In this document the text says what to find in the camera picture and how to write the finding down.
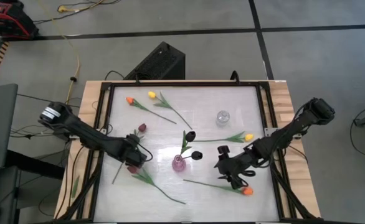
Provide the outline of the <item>black tulip with green stem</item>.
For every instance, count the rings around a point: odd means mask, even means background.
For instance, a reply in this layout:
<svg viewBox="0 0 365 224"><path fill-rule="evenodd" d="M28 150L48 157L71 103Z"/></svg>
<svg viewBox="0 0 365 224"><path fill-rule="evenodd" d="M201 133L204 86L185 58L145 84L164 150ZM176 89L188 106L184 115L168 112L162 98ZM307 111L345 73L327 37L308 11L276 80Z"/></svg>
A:
<svg viewBox="0 0 365 224"><path fill-rule="evenodd" d="M195 161L201 160L203 158L203 154L199 151L194 151L190 156L183 157L183 159L193 159Z"/></svg>
<svg viewBox="0 0 365 224"><path fill-rule="evenodd" d="M183 131L183 137L182 137L182 146L180 151L180 156L183 155L188 149L191 148L191 146L188 146L190 142L193 142L196 138L196 133L194 131L186 132Z"/></svg>

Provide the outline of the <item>pink glass vase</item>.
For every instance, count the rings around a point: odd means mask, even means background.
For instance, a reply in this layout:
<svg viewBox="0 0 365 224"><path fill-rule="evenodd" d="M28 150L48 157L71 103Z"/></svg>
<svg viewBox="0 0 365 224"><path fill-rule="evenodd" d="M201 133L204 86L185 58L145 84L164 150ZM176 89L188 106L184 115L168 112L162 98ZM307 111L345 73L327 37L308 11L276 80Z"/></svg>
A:
<svg viewBox="0 0 365 224"><path fill-rule="evenodd" d="M182 172L186 168L186 161L181 155L176 155L172 161L172 168L176 172Z"/></svg>

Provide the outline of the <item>orange tulip with green stem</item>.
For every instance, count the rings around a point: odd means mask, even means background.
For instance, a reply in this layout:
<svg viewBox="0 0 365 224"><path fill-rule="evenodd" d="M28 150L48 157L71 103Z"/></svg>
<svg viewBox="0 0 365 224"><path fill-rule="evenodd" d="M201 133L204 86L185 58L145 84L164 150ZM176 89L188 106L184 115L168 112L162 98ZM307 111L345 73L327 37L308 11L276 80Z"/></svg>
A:
<svg viewBox="0 0 365 224"><path fill-rule="evenodd" d="M161 116L160 114L157 114L157 113L155 113L155 112L147 109L145 106L143 106L141 103L139 103L136 99L134 99L132 97L126 97L126 101L127 101L127 103L130 106L134 106L134 107L139 108L139 109L141 109L143 111L147 111L147 112L149 112L149 113L151 113L151 114L153 114L153 115L155 115L155 116L157 116L159 118L165 119L166 121L169 121L169 122L171 122L173 124L176 124L176 122L174 122L174 121L172 121L172 120L170 120L168 118L165 118L164 116Z"/></svg>
<svg viewBox="0 0 365 224"><path fill-rule="evenodd" d="M214 188L217 188L217 189L227 190L229 192L234 192L234 193L237 193L237 194L240 194L240 195L250 196L250 195L254 194L254 190L251 187L242 187L241 189L233 189L232 187L207 184L207 183L193 181L193 180L187 180L187 179L184 179L184 181L185 182L190 182L190 183L193 183L193 184L205 185L205 186L208 186L208 187L214 187Z"/></svg>

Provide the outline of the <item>yellow tulip with green stem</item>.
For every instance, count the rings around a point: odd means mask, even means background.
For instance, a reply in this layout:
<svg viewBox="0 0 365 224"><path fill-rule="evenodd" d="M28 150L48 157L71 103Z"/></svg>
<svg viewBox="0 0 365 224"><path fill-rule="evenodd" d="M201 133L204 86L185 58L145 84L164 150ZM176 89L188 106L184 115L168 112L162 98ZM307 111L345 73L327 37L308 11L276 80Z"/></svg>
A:
<svg viewBox="0 0 365 224"><path fill-rule="evenodd" d="M162 108L167 108L170 109L172 111L174 111L183 121L184 123L189 127L190 130L192 130L191 125L183 118L183 116L177 112L169 103L168 101L165 99L165 97L163 96L163 94L161 92L159 92L159 94L155 93L154 91L149 91L148 92L148 96L152 99L152 100L158 100L158 103L155 103L154 106L157 107L162 107Z"/></svg>
<svg viewBox="0 0 365 224"><path fill-rule="evenodd" d="M216 141L229 141L229 142L237 142L237 143L245 143L254 139L253 134L245 134L244 131L241 133L235 134L233 136L222 138L222 139L207 139L207 140L195 140L195 142L216 142Z"/></svg>

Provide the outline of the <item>red and black case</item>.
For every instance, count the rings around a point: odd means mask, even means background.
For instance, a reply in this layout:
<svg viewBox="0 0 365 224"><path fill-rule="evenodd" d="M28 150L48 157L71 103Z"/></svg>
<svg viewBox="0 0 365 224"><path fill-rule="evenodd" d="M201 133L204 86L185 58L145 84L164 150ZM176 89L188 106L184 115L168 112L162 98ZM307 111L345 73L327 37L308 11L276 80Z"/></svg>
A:
<svg viewBox="0 0 365 224"><path fill-rule="evenodd" d="M24 12L21 0L0 0L0 36L16 39L34 39L39 29Z"/></svg>

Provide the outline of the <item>black perforated box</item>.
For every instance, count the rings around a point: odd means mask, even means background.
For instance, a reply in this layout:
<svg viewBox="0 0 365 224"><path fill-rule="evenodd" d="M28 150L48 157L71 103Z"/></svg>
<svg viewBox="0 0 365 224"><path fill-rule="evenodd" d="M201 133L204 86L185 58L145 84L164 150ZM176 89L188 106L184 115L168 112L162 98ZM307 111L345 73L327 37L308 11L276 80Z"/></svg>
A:
<svg viewBox="0 0 365 224"><path fill-rule="evenodd" d="M127 74L125 80L184 80L186 55L161 42L145 59Z"/></svg>

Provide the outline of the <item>dark red tulip green stem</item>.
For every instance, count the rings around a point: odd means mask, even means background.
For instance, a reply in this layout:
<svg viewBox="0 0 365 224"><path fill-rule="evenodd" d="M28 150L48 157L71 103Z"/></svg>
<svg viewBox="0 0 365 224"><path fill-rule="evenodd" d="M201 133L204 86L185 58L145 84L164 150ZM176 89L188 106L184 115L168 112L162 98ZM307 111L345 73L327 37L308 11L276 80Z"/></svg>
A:
<svg viewBox="0 0 365 224"><path fill-rule="evenodd" d="M135 129L135 130L134 130L133 134L134 134L134 135L136 135L136 136L138 136L139 138L142 138L142 136L140 136L140 133L145 132L145 130L146 130L146 125L143 123L143 124L141 124L141 125L138 127L138 129ZM113 183L113 184L115 183L115 180L116 180L116 178L117 178L117 176L118 176L119 172L121 171L122 166L123 166L123 164L121 164L121 165L119 166L119 168L118 168L118 170L117 170L117 172L116 172L116 174L115 174L115 176L114 176L114 178L113 178L113 181L112 181L112 183Z"/></svg>
<svg viewBox="0 0 365 224"><path fill-rule="evenodd" d="M183 204L185 205L184 202L180 201L180 200L176 200L172 197L170 197L164 190L162 190L160 187L158 187L153 178L149 175L149 173L144 169L144 168L136 168L136 167L133 167L133 166L128 166L127 168L130 172L131 172L131 176L135 179L138 179L148 185L151 185L153 186L154 188L156 188L157 190L159 190L166 198L172 200L173 202L177 202L177 203L180 203L180 204Z"/></svg>

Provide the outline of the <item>black metal table frame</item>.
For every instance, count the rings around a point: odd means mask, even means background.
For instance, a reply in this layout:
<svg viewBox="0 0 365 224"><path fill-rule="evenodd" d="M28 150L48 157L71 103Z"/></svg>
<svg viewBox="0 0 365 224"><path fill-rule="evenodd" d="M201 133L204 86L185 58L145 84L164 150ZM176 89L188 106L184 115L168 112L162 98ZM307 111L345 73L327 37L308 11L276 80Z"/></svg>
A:
<svg viewBox="0 0 365 224"><path fill-rule="evenodd" d="M149 91L161 92L192 130L174 111L154 106L158 100L152 100ZM126 97L136 99L176 124L130 106ZM216 125L216 116L221 110L230 114L229 123L224 127ZM218 160L217 148L227 141L195 140L222 139L242 131L261 138L288 124L294 113L285 81L89 81L80 105L80 118L96 128L109 124L111 135L120 137L144 123L147 129L141 143L153 154L144 169L158 187L185 205L173 202L153 186L133 178L124 166L113 184L121 164L101 152L82 149L75 141L71 145L57 210L65 213L73 200L71 189L81 190L99 165L93 187L72 217L75 222L270 222L296 218L298 210L269 168L257 169L256 176L248 178L254 190L251 196L184 181L229 187L229 183L219 179L219 172L214 168ZM203 158L185 159L185 170L176 172L172 161L180 154L183 131L194 131L196 138L188 144L191 148L182 157L199 151Z"/></svg>

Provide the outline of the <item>clear glass vase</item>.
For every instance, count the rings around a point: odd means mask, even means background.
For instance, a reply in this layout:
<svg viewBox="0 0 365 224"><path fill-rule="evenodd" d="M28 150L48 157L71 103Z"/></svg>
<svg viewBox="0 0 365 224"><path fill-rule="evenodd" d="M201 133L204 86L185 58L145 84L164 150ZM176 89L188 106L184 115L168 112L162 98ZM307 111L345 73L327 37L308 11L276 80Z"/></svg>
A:
<svg viewBox="0 0 365 224"><path fill-rule="evenodd" d="M216 125L218 127L227 126L230 120L230 114L226 110L221 110L216 116Z"/></svg>

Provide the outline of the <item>black board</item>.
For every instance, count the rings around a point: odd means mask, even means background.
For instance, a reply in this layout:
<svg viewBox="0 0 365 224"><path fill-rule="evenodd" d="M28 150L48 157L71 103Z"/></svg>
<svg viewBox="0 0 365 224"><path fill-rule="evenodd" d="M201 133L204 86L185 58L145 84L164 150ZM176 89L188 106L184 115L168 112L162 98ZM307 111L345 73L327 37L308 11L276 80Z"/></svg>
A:
<svg viewBox="0 0 365 224"><path fill-rule="evenodd" d="M61 166L40 161L32 157L25 156L18 152L8 150L5 158L5 167L16 166L18 169L39 174L45 177L62 180L65 169Z"/></svg>

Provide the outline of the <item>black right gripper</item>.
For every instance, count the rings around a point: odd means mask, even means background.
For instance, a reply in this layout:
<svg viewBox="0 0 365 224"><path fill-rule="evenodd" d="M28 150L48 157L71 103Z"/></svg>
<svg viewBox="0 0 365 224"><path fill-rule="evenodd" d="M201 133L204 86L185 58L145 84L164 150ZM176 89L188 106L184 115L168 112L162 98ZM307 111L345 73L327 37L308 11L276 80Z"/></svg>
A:
<svg viewBox="0 0 365 224"><path fill-rule="evenodd" d="M256 175L254 170L247 170L250 166L254 166L257 163L254 153L250 149L244 149L242 153L230 157L228 146L219 146L217 150L219 152L219 160L214 168L222 175L219 179L228 181L233 189L246 187L247 182L240 178L239 175L242 174L246 177Z"/></svg>

